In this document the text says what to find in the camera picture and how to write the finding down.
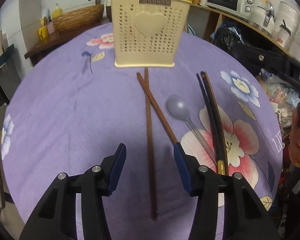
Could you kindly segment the person's hand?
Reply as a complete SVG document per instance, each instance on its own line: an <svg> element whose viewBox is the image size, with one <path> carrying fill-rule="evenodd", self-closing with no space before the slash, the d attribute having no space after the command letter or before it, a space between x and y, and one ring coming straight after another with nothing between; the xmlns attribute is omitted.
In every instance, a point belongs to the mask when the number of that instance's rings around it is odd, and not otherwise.
<svg viewBox="0 0 300 240"><path fill-rule="evenodd" d="M300 167L300 127L297 109L293 112L292 127L289 134L289 158L295 167Z"/></svg>

